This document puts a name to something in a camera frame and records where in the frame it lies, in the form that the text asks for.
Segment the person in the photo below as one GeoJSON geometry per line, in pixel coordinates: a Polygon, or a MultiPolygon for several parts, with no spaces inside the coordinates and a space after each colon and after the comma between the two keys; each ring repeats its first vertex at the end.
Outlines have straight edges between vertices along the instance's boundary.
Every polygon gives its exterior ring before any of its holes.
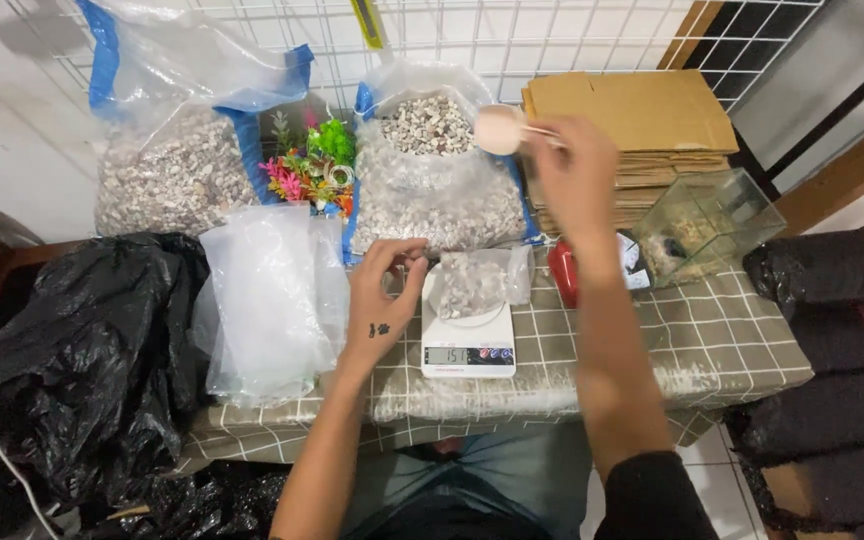
{"type": "Polygon", "coordinates": [[[534,124],[542,191],[579,272],[576,391],[582,423],[463,440],[447,463],[397,452],[357,461],[365,388],[422,294],[426,240],[379,240],[350,277],[348,335],[333,381],[285,483],[270,538],[577,538],[594,464],[605,491],[595,538],[715,538],[666,424],[612,227],[618,151],[581,118],[534,124]],[[387,271],[409,270],[388,297],[387,271]]]}

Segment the forearm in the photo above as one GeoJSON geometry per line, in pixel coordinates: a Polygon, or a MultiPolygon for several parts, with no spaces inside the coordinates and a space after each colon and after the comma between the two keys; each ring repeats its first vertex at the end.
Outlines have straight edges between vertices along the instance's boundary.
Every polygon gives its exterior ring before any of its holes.
{"type": "Polygon", "coordinates": [[[595,231],[579,246],[577,390],[604,483],[619,462],[673,445],[662,392],[621,276],[615,232],[595,231]]]}
{"type": "Polygon", "coordinates": [[[340,534],[355,481],[368,375],[341,368],[334,375],[285,482],[270,538],[331,540],[340,534]]]}

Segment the checkered tablecloth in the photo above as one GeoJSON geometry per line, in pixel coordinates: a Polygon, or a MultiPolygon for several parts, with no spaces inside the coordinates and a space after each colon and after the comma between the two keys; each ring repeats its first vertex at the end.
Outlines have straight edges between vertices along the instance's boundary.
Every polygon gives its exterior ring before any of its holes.
{"type": "MultiPolygon", "coordinates": [[[[382,452],[449,436],[578,419],[576,311],[565,309],[535,249],[532,299],[512,307],[517,371],[512,378],[426,378],[420,306],[403,339],[372,375],[362,450],[382,452]]],[[[401,284],[390,283],[390,294],[401,284]]],[[[688,446],[728,405],[801,385],[812,377],[779,308],[759,297],[741,268],[704,281],[632,295],[642,338],[666,399],[669,429],[688,446]]],[[[180,472],[209,460],[292,462],[323,399],[324,374],[302,399],[276,408],[215,405],[198,413],[180,472]]]]}

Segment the black sleeve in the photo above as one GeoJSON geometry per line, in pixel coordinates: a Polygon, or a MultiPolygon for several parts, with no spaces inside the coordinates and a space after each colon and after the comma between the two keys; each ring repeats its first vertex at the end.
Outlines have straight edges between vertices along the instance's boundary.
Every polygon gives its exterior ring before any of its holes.
{"type": "Polygon", "coordinates": [[[642,453],[611,470],[595,540],[619,538],[718,538],[678,453],[642,453]]]}

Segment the white scale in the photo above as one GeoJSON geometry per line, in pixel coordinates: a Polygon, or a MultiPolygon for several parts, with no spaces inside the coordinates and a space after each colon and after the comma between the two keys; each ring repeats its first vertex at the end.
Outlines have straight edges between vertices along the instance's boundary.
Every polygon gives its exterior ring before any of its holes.
{"type": "Polygon", "coordinates": [[[436,266],[429,270],[422,288],[422,374],[466,379],[500,379],[516,374],[516,338],[509,303],[474,317],[440,319],[432,305],[438,304],[442,283],[442,266],[436,266]]]}

